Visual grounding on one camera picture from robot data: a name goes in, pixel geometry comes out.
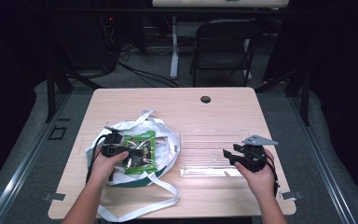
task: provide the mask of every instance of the forearm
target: forearm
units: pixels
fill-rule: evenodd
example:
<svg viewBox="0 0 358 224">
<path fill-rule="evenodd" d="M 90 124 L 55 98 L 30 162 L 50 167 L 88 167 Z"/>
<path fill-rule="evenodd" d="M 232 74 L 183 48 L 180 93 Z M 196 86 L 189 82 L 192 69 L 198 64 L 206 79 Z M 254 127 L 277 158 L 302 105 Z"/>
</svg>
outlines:
<svg viewBox="0 0 358 224">
<path fill-rule="evenodd" d="M 62 223 L 94 223 L 103 186 L 90 179 Z"/>
<path fill-rule="evenodd" d="M 275 197 L 268 197 L 257 200 L 261 209 L 261 218 L 263 224 L 286 224 L 286 218 L 284 217 L 278 202 Z"/>
</svg>

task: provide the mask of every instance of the green printed package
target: green printed package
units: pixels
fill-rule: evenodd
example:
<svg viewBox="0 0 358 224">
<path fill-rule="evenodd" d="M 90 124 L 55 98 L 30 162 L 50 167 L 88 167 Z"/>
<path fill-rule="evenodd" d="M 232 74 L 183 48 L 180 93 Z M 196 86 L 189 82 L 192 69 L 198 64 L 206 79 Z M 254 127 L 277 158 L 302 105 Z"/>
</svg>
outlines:
<svg viewBox="0 0 358 224">
<path fill-rule="evenodd" d="M 126 175 L 140 175 L 156 172 L 155 146 L 156 132 L 148 131 L 136 135 L 124 135 L 125 146 L 134 150 L 128 157 L 125 168 Z"/>
</svg>

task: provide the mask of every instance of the black chair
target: black chair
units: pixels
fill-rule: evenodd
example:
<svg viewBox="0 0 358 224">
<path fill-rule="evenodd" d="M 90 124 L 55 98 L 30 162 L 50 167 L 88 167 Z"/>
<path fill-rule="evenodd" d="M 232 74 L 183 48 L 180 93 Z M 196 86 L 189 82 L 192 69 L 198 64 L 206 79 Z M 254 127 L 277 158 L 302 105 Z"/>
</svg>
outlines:
<svg viewBox="0 0 358 224">
<path fill-rule="evenodd" d="M 264 26 L 256 20 L 213 20 L 203 23 L 196 32 L 190 75 L 196 87 L 199 70 L 246 70 L 246 86 L 255 42 L 263 34 Z"/>
</svg>

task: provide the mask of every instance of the white strap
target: white strap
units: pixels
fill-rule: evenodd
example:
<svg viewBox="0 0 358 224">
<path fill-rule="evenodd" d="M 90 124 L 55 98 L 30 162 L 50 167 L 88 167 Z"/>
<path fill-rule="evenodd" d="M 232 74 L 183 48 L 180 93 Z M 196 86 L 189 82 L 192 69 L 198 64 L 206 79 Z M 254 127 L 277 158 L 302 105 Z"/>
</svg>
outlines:
<svg viewBox="0 0 358 224">
<path fill-rule="evenodd" d="M 123 121 L 117 125 L 115 125 L 116 129 L 119 129 L 121 131 L 127 131 L 129 129 L 132 129 L 140 124 L 143 124 L 145 122 L 145 120 L 147 120 L 147 118 L 155 111 L 155 109 L 151 108 L 151 109 L 147 109 L 147 110 L 143 110 L 141 111 L 141 114 L 139 115 L 139 118 L 135 121 L 135 122 L 126 122 Z"/>
<path fill-rule="evenodd" d="M 111 221 L 111 222 L 124 222 L 124 221 L 128 221 L 134 218 L 137 218 L 141 215 L 144 215 L 146 213 L 149 212 L 153 212 L 156 210 L 159 210 L 161 208 L 164 207 L 168 207 L 171 206 L 175 203 L 177 203 L 178 199 L 179 199 L 179 195 L 178 195 L 178 190 L 172 186 L 171 184 L 161 181 L 156 177 L 155 173 L 152 173 L 148 176 L 148 178 L 155 184 L 161 186 L 162 188 L 166 189 L 167 191 L 169 191 L 170 193 L 173 194 L 173 197 L 159 202 L 159 203 L 152 203 L 149 204 L 148 206 L 145 206 L 143 208 L 140 208 L 138 210 L 135 210 L 133 212 L 130 212 L 122 217 L 116 217 L 115 215 L 113 215 L 111 212 L 109 212 L 109 210 L 107 210 L 105 207 L 103 207 L 102 205 L 99 205 L 98 207 L 98 214 L 104 218 L 106 221 Z"/>
</svg>

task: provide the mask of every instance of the finger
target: finger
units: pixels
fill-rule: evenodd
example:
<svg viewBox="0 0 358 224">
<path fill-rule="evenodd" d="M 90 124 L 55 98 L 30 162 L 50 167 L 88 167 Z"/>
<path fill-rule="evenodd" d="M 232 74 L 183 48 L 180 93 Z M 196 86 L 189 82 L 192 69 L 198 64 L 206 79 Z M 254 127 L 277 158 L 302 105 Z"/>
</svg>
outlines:
<svg viewBox="0 0 358 224">
<path fill-rule="evenodd" d="M 114 163 L 118 163 L 118 162 L 126 159 L 128 156 L 129 156 L 129 152 L 123 151 L 123 152 L 117 154 L 116 156 L 112 157 L 111 160 L 114 161 Z"/>
<path fill-rule="evenodd" d="M 234 163 L 234 166 L 245 178 L 251 173 L 248 169 L 246 169 L 242 164 L 237 161 Z"/>
</svg>

